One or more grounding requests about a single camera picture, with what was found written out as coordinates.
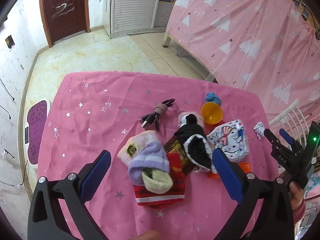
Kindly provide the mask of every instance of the human hand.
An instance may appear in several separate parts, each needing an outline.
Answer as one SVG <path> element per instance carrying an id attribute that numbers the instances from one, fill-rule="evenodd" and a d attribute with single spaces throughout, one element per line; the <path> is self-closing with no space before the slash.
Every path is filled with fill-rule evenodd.
<path id="1" fill-rule="evenodd" d="M 137 236 L 134 240 L 161 240 L 161 235 L 158 231 L 148 231 L 144 234 Z"/>
<path id="2" fill-rule="evenodd" d="M 301 203 L 303 202 L 305 190 L 302 189 L 298 185 L 298 183 L 294 181 L 290 182 L 289 187 L 290 187 L 290 191 L 293 194 L 293 198 L 290 201 L 291 208 L 292 208 L 292 211 L 296 211 L 301 206 Z"/>

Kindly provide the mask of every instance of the pink sheet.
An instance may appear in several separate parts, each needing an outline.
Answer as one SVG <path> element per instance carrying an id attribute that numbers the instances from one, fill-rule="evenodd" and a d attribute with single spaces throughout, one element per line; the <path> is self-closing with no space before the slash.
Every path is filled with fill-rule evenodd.
<path id="1" fill-rule="evenodd" d="M 255 94 L 200 80 L 127 72 L 65 76 L 44 128 L 38 177 L 57 180 L 78 173 L 107 149 L 112 155 L 111 167 L 86 206 L 110 240 L 127 240 L 150 229 L 159 230 L 164 239 L 212 240 L 236 207 L 220 179 L 209 179 L 206 173 L 188 175 L 185 200 L 159 213 L 137 205 L 127 167 L 116 158 L 127 140 L 144 130 L 138 120 L 157 103 L 176 99 L 174 107 L 160 118 L 158 136 L 165 143 L 178 129 L 179 111 L 200 111 L 207 92 L 221 98 L 225 122 L 243 120 L 251 149 L 244 162 L 250 163 L 261 179 L 274 179 L 278 169 L 270 155 L 271 144 L 265 138 L 259 141 L 253 130 L 259 121 L 268 127 Z M 81 238 L 64 205 L 63 212 L 71 231 Z M 257 211 L 248 230 L 256 218 Z"/>
<path id="2" fill-rule="evenodd" d="M 271 121 L 294 100 L 320 119 L 320 48 L 291 0 L 177 0 L 167 32 L 220 84 L 254 92 Z"/>

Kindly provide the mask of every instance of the purple foot mat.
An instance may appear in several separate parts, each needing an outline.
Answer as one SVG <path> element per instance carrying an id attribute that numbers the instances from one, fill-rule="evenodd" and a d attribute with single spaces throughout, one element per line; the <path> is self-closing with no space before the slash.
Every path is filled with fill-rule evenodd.
<path id="1" fill-rule="evenodd" d="M 38 163 L 42 133 L 47 120 L 47 102 L 45 100 L 30 108 L 27 116 L 29 123 L 28 158 L 31 164 Z"/>

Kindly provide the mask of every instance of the pink bow print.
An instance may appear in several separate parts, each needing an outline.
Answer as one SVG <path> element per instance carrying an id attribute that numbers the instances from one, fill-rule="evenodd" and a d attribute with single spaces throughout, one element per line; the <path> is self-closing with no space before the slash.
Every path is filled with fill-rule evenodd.
<path id="1" fill-rule="evenodd" d="M 222 134 L 223 135 L 220 138 L 220 140 L 222 141 L 223 146 L 226 146 L 229 144 L 228 143 L 228 135 L 230 134 L 231 130 L 232 130 L 232 127 L 230 127 L 230 126 L 223 126 L 222 127 Z"/>

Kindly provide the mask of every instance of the wooden bed leg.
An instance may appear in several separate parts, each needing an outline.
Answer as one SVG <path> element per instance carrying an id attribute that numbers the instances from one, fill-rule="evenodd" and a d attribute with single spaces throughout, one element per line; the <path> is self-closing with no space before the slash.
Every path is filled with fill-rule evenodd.
<path id="1" fill-rule="evenodd" d="M 171 41 L 171 38 L 169 37 L 168 33 L 164 33 L 162 47 L 164 47 L 164 48 L 169 47 L 170 41 Z"/>

